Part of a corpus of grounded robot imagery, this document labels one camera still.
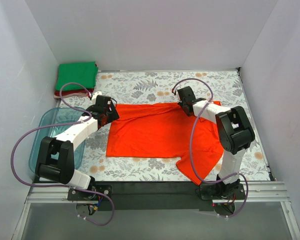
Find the orange t-shirt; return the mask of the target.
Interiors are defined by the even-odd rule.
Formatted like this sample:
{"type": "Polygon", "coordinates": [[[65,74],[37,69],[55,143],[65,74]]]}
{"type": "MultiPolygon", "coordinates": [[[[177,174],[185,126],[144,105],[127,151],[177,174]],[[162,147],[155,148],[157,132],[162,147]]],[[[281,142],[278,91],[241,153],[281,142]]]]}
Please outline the orange t-shirt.
{"type": "MultiPolygon", "coordinates": [[[[177,103],[118,104],[119,119],[110,125],[106,156],[136,158],[176,158],[178,170],[195,184],[190,159],[190,137],[195,122],[177,103]]],[[[224,149],[217,126],[206,119],[196,124],[193,137],[193,161],[204,179],[221,159],[224,149]]]]}

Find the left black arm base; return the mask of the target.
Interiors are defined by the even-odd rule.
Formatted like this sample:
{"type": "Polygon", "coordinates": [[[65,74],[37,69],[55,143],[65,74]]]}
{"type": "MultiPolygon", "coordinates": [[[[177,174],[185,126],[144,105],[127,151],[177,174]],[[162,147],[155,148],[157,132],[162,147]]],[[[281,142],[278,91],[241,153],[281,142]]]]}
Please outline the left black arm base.
{"type": "Polygon", "coordinates": [[[96,194],[96,192],[104,194],[108,197],[112,195],[112,186],[109,184],[97,184],[93,185],[90,191],[93,193],[78,190],[76,188],[70,188],[67,195],[68,201],[98,201],[106,199],[102,195],[96,194]]]}

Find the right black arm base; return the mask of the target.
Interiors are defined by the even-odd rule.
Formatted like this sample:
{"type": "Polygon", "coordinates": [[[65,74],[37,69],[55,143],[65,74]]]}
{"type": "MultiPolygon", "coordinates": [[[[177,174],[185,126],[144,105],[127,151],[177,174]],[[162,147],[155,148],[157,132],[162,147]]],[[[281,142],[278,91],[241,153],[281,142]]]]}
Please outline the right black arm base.
{"type": "Polygon", "coordinates": [[[222,187],[220,184],[201,184],[195,190],[201,200],[244,200],[246,192],[244,186],[222,187]]]}

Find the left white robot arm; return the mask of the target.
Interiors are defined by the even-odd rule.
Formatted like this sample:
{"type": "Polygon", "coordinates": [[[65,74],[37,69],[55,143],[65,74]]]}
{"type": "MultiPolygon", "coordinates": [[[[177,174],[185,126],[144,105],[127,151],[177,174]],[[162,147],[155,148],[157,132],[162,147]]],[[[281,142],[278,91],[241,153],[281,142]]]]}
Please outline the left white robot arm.
{"type": "Polygon", "coordinates": [[[117,101],[112,97],[97,93],[92,101],[94,104],[82,112],[75,124],[41,140],[35,167],[36,176],[75,187],[85,200],[93,199],[97,191],[92,177],[75,168],[75,150],[101,127],[120,118],[117,101]]]}

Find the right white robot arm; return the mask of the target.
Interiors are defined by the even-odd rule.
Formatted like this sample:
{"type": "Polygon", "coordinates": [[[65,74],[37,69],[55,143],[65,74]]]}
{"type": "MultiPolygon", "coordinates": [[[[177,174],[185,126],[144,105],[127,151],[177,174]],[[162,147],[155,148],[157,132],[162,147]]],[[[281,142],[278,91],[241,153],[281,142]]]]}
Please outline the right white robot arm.
{"type": "Polygon", "coordinates": [[[223,107],[212,103],[212,100],[196,98],[191,87],[172,90],[179,99],[178,105],[187,116],[195,116],[189,143],[190,164],[195,176],[201,180],[199,185],[200,197],[203,200],[216,198],[227,199],[235,195],[236,191],[247,194],[243,190],[240,178],[240,167],[243,156],[251,143],[255,140],[255,132],[241,106],[223,107]],[[218,139],[223,147],[222,165],[215,181],[206,181],[196,170],[193,158],[194,134],[199,118],[204,118],[216,124],[218,139]]]}

